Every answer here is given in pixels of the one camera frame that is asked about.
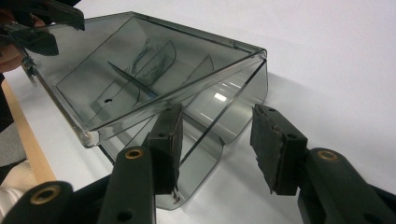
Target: transparent plastic box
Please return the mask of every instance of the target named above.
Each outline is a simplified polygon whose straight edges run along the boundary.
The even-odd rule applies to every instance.
[[[179,200],[164,208],[190,197],[267,93],[265,49],[134,12],[9,35],[81,144],[111,158],[182,103]]]

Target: finger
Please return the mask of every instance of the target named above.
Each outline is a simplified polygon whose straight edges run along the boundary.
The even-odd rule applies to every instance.
[[[35,25],[35,27],[46,25],[46,23],[44,23],[42,20],[40,20],[37,16],[32,15],[32,20],[33,20],[33,24]]]
[[[11,59],[8,62],[0,63],[0,73],[9,72],[19,67],[21,65],[22,58],[23,57],[21,55],[18,55],[17,57]]]
[[[2,25],[12,23],[14,21],[14,16],[6,13],[2,8],[0,8],[0,23]]]
[[[5,63],[20,55],[17,48],[15,48],[15,46],[13,45],[0,47],[0,51],[1,51],[0,63]]]

